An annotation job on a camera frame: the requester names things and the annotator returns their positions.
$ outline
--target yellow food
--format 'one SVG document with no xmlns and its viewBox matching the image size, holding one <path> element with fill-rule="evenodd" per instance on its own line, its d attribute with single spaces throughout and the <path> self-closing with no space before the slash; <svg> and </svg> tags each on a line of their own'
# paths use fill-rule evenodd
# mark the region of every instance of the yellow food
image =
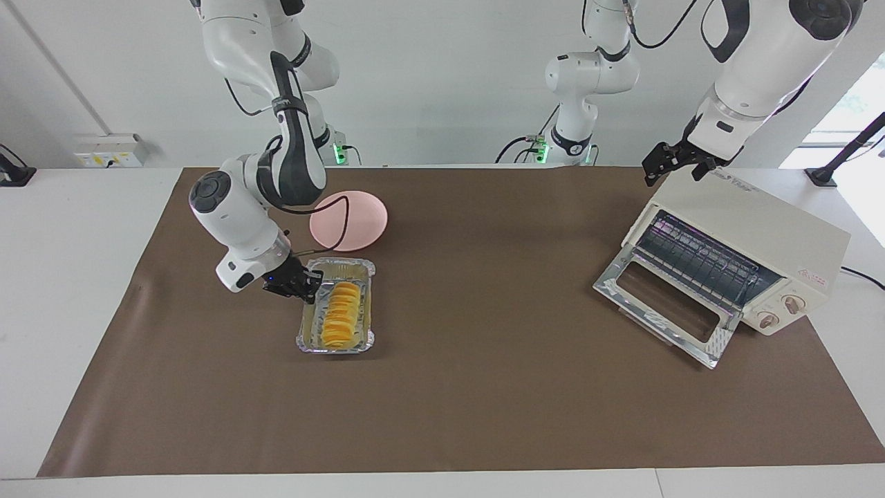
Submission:
<svg viewBox="0 0 885 498">
<path fill-rule="evenodd" d="M 354 339 L 359 316 L 359 287 L 339 282 L 329 296 L 321 337 L 329 349 L 343 349 Z"/>
</svg>

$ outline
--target wall socket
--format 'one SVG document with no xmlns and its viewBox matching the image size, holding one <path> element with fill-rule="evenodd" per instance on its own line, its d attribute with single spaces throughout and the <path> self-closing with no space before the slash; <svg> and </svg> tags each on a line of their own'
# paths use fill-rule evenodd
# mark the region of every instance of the wall socket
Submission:
<svg viewBox="0 0 885 498">
<path fill-rule="evenodd" d="M 83 167 L 144 167 L 147 150 L 134 135 L 80 136 L 73 155 Z"/>
</svg>

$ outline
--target wire rack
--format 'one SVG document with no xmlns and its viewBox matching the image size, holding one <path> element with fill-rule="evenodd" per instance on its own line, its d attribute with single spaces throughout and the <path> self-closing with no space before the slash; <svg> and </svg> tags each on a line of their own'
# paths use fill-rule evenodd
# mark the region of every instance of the wire rack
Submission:
<svg viewBox="0 0 885 498">
<path fill-rule="evenodd" d="M 647 261 L 714 306 L 741 309 L 780 276 L 660 211 L 637 248 Z"/>
</svg>

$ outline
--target black stand base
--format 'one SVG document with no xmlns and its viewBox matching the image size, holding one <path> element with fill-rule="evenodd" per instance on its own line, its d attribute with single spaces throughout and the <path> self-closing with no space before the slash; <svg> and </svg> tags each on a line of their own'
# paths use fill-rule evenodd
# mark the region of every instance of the black stand base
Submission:
<svg viewBox="0 0 885 498">
<path fill-rule="evenodd" d="M 833 181 L 833 174 L 830 174 L 829 180 L 824 180 L 822 178 L 818 178 L 820 174 L 820 169 L 816 167 L 809 167 L 805 170 L 805 174 L 808 175 L 808 179 L 812 181 L 815 185 L 819 187 L 838 187 L 836 183 Z"/>
<path fill-rule="evenodd" d="M 12 182 L 10 180 L 0 180 L 0 187 L 24 187 L 28 182 L 31 181 L 31 178 L 34 177 L 34 173 L 37 172 L 37 168 L 35 167 L 23 167 L 25 171 L 25 176 L 18 180 L 17 182 Z"/>
</svg>

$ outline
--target clear plastic tray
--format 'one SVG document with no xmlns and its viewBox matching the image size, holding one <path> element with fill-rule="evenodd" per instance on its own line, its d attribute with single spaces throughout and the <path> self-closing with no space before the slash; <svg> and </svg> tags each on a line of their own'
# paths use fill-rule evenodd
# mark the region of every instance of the clear plastic tray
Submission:
<svg viewBox="0 0 885 498">
<path fill-rule="evenodd" d="M 301 330 L 296 343 L 298 348 L 311 354 L 359 354 L 372 347 L 372 276 L 375 265 L 369 260 L 348 258 L 318 258 L 307 263 L 307 269 L 323 272 L 323 283 L 317 291 L 316 302 L 304 305 Z M 328 349 L 321 337 L 326 319 L 329 295 L 335 284 L 351 282 L 359 287 L 359 315 L 354 340 L 344 349 Z"/>
</svg>

